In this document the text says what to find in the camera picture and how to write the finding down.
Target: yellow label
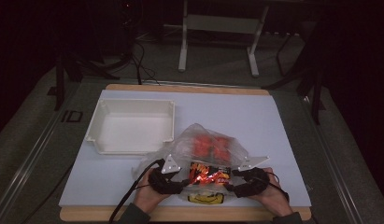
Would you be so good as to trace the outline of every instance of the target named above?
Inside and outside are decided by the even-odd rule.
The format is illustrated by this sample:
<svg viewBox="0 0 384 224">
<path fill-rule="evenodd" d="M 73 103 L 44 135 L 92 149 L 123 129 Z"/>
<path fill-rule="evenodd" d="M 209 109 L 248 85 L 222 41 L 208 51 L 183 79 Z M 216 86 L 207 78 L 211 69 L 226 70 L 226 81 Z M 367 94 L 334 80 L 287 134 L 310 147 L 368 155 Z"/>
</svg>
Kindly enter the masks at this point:
<svg viewBox="0 0 384 224">
<path fill-rule="evenodd" d="M 211 195 L 190 195 L 188 200 L 191 203 L 203 203 L 203 204 L 219 204 L 223 203 L 224 195 L 222 193 L 216 193 Z"/>
</svg>

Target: white plastic tray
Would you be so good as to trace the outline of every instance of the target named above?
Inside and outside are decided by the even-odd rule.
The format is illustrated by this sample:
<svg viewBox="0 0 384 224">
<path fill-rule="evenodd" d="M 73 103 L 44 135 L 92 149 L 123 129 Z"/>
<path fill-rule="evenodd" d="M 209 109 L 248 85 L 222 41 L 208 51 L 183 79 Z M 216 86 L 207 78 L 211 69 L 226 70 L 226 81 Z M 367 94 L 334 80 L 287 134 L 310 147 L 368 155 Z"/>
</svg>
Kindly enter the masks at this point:
<svg viewBox="0 0 384 224">
<path fill-rule="evenodd" d="M 144 155 L 174 140 L 171 100 L 100 99 L 86 140 L 100 154 Z"/>
</svg>

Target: person's arm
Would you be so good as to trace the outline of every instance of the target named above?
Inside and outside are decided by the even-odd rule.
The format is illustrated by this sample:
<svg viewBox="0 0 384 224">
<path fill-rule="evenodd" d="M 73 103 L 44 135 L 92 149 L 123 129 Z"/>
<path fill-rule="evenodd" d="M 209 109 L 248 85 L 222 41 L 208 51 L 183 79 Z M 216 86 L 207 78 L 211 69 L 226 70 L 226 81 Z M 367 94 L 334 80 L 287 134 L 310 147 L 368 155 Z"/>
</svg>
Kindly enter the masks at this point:
<svg viewBox="0 0 384 224">
<path fill-rule="evenodd" d="M 149 175 L 152 169 L 148 170 L 143 176 L 142 181 L 138 184 L 139 189 L 136 191 L 134 201 L 130 203 L 124 213 L 121 215 L 118 223 L 123 224 L 145 224 L 150 220 L 149 214 L 169 194 L 160 194 L 149 186 Z"/>
<path fill-rule="evenodd" d="M 281 188 L 273 175 L 272 168 L 264 168 L 270 178 L 270 183 Z M 274 224 L 299 224 L 302 223 L 302 219 L 299 213 L 294 213 L 288 200 L 284 194 L 278 189 L 268 186 L 265 191 L 258 195 L 249 196 L 250 199 L 258 201 L 267 210 L 275 215 L 273 218 Z"/>
</svg>

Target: person's right hand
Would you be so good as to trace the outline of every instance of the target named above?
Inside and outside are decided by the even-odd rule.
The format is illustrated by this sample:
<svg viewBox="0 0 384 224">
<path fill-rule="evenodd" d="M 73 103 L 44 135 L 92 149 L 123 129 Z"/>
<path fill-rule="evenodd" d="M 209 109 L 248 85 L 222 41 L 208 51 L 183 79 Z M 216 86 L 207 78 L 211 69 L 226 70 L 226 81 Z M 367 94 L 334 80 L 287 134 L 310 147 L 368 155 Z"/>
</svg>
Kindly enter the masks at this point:
<svg viewBox="0 0 384 224">
<path fill-rule="evenodd" d="M 270 178 L 270 183 L 280 188 L 279 183 L 276 181 L 273 174 L 273 169 L 263 168 Z M 250 199 L 258 201 L 261 203 L 267 210 L 273 213 L 277 217 L 285 217 L 293 213 L 288 200 L 278 189 L 267 186 L 267 189 L 258 195 L 249 196 Z"/>
</svg>

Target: white desk frame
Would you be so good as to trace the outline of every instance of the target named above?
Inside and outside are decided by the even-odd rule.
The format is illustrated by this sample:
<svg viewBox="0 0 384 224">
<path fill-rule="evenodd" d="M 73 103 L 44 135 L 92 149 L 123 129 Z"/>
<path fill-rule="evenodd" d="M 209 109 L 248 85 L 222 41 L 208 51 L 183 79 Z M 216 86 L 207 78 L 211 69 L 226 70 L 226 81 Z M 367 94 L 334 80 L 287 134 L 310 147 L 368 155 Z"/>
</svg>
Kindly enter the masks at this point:
<svg viewBox="0 0 384 224">
<path fill-rule="evenodd" d="M 262 34 L 264 20 L 269 6 L 265 6 L 261 18 L 258 19 L 240 19 L 228 17 L 214 17 L 204 15 L 188 14 L 188 0 L 183 0 L 183 24 L 182 24 L 182 46 L 180 49 L 180 58 L 178 71 L 186 71 L 186 61 L 188 54 L 188 29 L 205 30 L 216 32 L 232 32 L 240 34 L 254 35 L 253 43 L 247 47 L 250 72 L 253 77 L 259 75 L 258 66 L 255 59 L 255 50 Z"/>
</svg>

